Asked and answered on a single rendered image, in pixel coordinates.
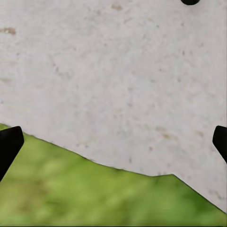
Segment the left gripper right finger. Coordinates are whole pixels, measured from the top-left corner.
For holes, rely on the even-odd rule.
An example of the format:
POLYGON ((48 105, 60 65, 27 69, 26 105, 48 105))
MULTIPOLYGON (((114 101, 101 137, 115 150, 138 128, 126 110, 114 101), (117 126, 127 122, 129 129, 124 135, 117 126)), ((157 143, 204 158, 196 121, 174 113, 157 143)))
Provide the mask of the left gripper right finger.
POLYGON ((222 155, 223 159, 227 162, 227 127, 216 126, 212 142, 222 155))

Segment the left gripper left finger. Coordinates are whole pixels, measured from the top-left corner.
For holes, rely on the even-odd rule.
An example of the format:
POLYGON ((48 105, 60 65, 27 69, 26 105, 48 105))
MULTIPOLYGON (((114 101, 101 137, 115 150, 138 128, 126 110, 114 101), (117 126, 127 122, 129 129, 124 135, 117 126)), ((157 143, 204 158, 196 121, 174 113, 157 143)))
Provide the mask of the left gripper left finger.
POLYGON ((0 181, 24 144, 23 136, 19 126, 0 131, 0 181))

